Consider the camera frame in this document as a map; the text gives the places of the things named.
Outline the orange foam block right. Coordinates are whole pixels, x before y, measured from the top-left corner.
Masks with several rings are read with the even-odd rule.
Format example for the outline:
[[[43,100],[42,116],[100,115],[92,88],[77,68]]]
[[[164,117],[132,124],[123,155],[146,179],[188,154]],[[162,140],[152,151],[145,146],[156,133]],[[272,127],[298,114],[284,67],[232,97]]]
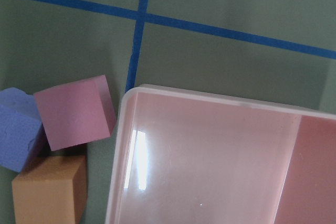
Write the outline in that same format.
[[[12,181],[16,223],[79,223],[87,201],[85,156],[38,157]]]

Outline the pink plastic bin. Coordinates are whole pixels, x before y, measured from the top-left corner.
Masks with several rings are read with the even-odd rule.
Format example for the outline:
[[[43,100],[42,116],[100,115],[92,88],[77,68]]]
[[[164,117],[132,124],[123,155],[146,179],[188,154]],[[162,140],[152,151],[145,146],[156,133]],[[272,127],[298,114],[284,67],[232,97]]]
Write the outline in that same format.
[[[119,113],[106,223],[335,223],[335,115],[153,85]]]

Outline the pink foam block right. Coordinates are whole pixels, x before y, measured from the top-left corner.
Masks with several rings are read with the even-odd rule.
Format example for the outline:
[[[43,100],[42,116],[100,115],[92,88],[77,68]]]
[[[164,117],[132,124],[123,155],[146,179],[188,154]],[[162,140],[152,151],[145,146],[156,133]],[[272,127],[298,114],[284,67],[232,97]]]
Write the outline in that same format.
[[[116,124],[104,75],[34,93],[52,151],[108,138]]]

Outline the purple foam block right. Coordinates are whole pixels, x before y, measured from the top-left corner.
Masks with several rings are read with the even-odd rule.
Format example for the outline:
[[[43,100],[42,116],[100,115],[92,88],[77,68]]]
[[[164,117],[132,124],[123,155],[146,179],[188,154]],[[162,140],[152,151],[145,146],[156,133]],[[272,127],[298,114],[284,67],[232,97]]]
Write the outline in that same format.
[[[43,143],[43,125],[34,97],[14,87],[2,90],[1,166],[21,172]]]

